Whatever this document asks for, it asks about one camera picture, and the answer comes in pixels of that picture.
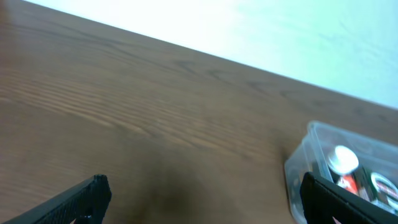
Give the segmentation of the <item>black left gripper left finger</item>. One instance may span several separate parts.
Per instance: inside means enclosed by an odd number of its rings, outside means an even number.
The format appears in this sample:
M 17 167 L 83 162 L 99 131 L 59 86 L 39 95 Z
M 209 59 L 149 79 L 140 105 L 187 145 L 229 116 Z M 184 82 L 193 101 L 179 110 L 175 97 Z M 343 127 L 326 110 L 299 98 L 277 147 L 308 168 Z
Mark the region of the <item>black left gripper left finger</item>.
M 108 178 L 96 174 L 4 224 L 101 224 L 110 201 Z

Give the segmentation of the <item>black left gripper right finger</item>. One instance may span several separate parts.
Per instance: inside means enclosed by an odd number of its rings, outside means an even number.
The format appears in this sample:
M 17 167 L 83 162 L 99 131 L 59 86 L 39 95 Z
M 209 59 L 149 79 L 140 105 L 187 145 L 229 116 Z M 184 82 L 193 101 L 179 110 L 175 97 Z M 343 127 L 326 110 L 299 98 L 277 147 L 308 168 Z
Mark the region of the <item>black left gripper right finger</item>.
M 300 197 L 308 224 L 397 224 L 397 215 L 365 201 L 313 172 L 304 174 Z

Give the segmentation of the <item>red Panadol ActiFast box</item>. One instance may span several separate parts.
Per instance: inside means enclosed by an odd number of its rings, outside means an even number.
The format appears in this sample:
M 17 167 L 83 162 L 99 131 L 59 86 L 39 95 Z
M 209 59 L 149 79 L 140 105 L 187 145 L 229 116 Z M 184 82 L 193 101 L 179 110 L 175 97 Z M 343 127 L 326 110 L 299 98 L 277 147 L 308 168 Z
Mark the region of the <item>red Panadol ActiFast box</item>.
M 343 175 L 341 176 L 336 184 L 341 188 L 351 192 L 352 194 L 358 195 L 358 188 L 356 186 L 356 182 L 351 175 Z

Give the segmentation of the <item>dark bottle white cap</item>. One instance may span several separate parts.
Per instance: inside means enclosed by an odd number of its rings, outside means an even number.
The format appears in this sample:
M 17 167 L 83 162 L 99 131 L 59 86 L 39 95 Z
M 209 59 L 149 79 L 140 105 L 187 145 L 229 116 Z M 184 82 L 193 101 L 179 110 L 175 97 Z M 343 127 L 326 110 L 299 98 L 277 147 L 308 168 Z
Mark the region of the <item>dark bottle white cap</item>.
M 326 157 L 326 163 L 334 183 L 342 176 L 351 174 L 359 167 L 357 155 L 346 146 L 335 146 Z

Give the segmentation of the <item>green Zam-Buk box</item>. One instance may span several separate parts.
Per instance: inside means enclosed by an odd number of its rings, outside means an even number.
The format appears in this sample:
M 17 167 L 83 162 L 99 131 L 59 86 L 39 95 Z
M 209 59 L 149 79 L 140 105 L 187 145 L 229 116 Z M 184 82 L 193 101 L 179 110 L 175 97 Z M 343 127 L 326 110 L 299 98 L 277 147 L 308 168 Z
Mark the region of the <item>green Zam-Buk box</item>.
M 359 196 L 371 204 L 397 215 L 397 187 L 377 172 L 366 174 Z

